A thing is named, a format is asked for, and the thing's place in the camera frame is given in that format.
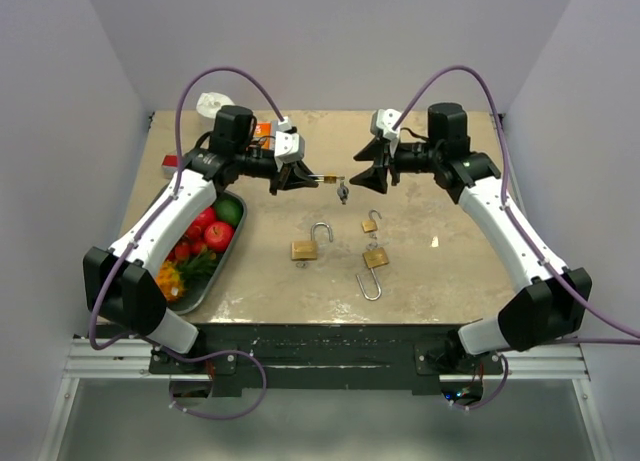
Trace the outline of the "small long-shackle brass padlock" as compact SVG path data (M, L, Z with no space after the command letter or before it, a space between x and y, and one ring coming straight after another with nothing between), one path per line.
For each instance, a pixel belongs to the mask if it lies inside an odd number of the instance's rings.
M324 184L343 184L345 180L344 176L335 174L314 174L310 175L310 178Z

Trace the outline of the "keys with grey fob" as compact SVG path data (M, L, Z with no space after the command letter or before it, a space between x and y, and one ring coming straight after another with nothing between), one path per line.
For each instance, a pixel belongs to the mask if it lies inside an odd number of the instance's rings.
M349 189L348 187L345 185L345 183L343 181L341 181L336 189L336 193L339 197L340 202L343 205L347 204L348 201L348 197L349 197Z

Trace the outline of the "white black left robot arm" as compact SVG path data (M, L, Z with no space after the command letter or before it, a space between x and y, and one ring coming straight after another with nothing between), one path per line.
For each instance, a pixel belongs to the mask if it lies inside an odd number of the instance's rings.
M200 371L207 349L199 331L173 312L155 278L187 228L241 176L263 178L276 194L318 183L304 164L305 144L288 117L273 123L271 146L254 141L257 119L244 107L227 105L212 130L198 139L140 220L107 249L91 248L83 259L87 307L104 318L172 350L185 373Z

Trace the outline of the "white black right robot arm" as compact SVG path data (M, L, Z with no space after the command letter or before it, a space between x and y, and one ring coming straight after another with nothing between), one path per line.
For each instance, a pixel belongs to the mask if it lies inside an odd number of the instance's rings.
M480 228L506 268L514 297L493 317L462 326L445 350L448 367L469 373L481 354L502 349L525 351L577 331L592 280L583 268L571 269L548 248L527 219L501 192L504 175L491 158L471 148L466 111L458 103L436 103L427 110L427 134L400 139L401 114L379 109L371 118L372 140L355 155L367 170L353 185L384 194L403 173L431 173Z

